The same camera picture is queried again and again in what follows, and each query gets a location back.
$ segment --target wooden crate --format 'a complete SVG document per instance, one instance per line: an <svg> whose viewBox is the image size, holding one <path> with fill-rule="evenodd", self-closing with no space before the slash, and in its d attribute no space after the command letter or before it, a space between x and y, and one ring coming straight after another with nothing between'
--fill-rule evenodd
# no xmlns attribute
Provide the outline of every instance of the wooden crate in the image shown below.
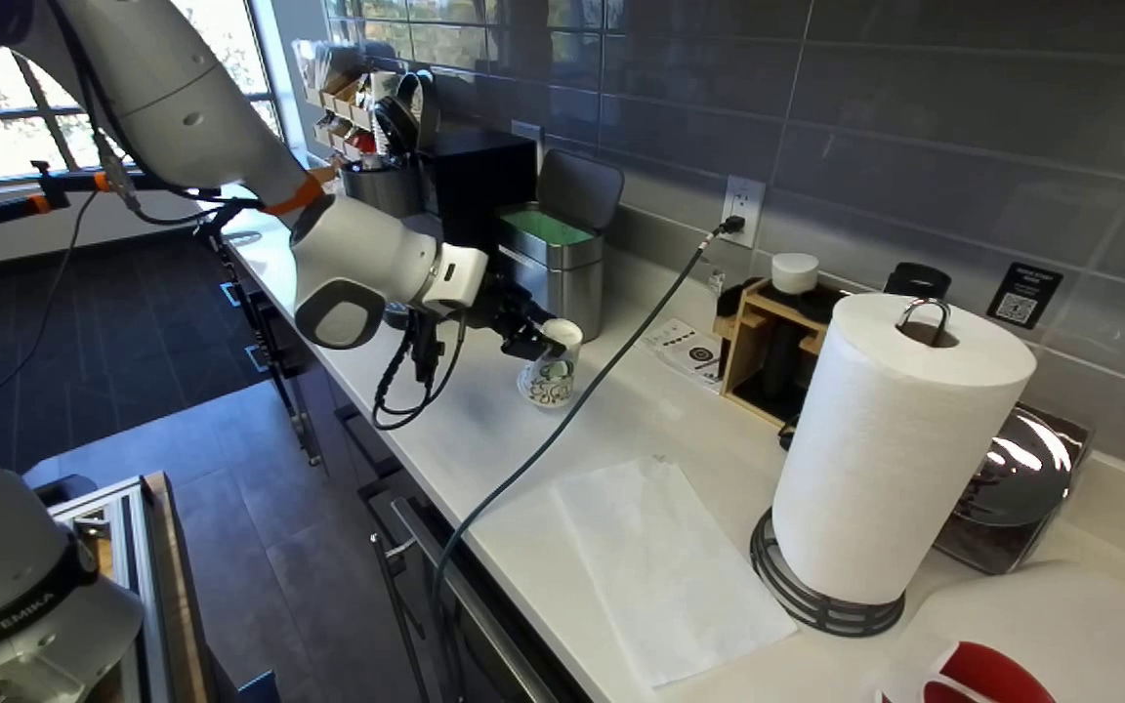
<svg viewBox="0 0 1125 703"><path fill-rule="evenodd" d="M724 396L776 425L798 424L835 300L830 286L798 300L767 283L746 286L737 314L715 325L728 339Z"/></svg>

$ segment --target electrical outlet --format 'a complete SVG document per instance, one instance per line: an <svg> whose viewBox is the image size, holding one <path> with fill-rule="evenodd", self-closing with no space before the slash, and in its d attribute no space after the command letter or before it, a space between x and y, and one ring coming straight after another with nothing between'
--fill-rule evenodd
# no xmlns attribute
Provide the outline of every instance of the electrical outlet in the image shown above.
<svg viewBox="0 0 1125 703"><path fill-rule="evenodd" d="M1063 273L1012 262L990 306L990 316L1016 325L1016 330L1035 330L1048 300L1054 300L1060 286L1063 286Z"/></svg>
<svg viewBox="0 0 1125 703"><path fill-rule="evenodd" d="M724 215L718 218L732 218L732 215L746 218L742 235L736 240L742 247L753 247L761 195L767 195L761 181L728 176L728 200L724 200Z"/></svg>

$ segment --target cup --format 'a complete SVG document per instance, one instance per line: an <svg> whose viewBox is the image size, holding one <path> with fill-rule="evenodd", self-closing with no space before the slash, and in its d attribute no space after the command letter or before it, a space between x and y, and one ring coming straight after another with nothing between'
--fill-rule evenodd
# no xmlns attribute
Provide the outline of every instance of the cup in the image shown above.
<svg viewBox="0 0 1125 703"><path fill-rule="evenodd" d="M772 254L771 286L784 299L805 299L822 283L822 262L813 254Z"/></svg>
<svg viewBox="0 0 1125 703"><path fill-rule="evenodd" d="M520 369L516 386L535 409L559 415L569 405L576 359L587 331L576 322L548 322L541 325L541 335L552 343L543 355Z"/></svg>

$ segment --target paper towel roll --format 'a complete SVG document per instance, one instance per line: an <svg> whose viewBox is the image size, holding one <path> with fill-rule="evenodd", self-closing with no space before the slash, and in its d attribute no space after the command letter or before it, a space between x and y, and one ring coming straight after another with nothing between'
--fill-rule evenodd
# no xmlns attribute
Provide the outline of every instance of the paper towel roll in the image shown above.
<svg viewBox="0 0 1125 703"><path fill-rule="evenodd" d="M1035 372L1022 339L966 310L951 314L953 347L904 335L910 300L853 295L835 306L772 491L788 569L860 605L904 599Z"/></svg>

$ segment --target floor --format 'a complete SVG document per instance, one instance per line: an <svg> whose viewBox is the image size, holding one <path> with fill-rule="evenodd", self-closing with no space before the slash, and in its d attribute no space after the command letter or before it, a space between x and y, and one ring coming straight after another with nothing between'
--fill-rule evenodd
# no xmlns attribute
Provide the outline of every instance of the floor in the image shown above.
<svg viewBox="0 0 1125 703"><path fill-rule="evenodd" d="M169 474L208 641L229 681L276 674L284 703L410 703L414 685L357 486L314 468L268 385L43 460L31 482Z"/></svg>
<svg viewBox="0 0 1125 703"><path fill-rule="evenodd" d="M59 254L0 265L5 468L263 379L242 355L242 314L218 299L218 262L188 230L78 249L47 300L55 269Z"/></svg>

